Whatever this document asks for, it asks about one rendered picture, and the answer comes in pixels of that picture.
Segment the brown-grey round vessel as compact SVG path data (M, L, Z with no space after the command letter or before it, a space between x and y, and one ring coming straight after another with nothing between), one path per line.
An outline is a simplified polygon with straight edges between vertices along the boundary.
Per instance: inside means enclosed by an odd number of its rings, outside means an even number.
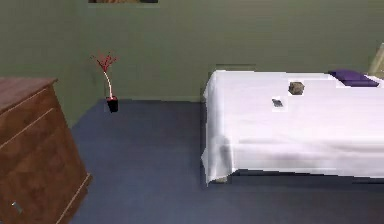
M305 85L301 82L291 82L289 84L288 91L292 95L302 95L304 92Z

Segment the brown wooden chest of drawers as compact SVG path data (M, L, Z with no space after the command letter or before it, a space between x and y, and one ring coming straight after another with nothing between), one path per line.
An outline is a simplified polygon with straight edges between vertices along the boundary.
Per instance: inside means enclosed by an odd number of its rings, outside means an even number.
M69 224L86 171L54 78L0 78L0 224Z

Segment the red plant in black pot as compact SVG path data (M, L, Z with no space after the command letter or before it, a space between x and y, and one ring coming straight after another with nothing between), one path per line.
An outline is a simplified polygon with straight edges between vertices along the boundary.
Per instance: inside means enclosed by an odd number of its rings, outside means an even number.
M108 75L108 69L117 60L117 58L111 53L108 53L105 56L91 56L91 58L96 61L97 65L101 68L103 72L108 87L108 94L106 96L107 106L111 113L115 113L119 110L119 101L118 98L113 94L113 87L111 78Z

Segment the white bed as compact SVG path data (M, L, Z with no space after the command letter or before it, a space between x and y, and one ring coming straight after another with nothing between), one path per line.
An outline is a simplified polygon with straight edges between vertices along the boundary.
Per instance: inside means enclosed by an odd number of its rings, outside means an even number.
M291 82L305 85L302 95L288 91ZM215 71L204 91L207 181L238 170L384 178L384 80L376 82L347 87L324 73Z

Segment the purple pillow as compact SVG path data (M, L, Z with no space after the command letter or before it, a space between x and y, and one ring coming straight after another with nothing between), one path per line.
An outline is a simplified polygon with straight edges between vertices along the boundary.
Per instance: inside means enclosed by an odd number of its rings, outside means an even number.
M378 87L379 83L366 77L364 74L353 70L330 70L328 74L349 87Z

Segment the framed picture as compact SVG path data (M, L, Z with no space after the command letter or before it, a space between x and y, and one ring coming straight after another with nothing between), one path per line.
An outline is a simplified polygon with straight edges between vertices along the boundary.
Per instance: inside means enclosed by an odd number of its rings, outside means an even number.
M149 4L156 4L159 2L159 0L87 0L88 3L133 3L133 4L140 4L140 3L149 3Z

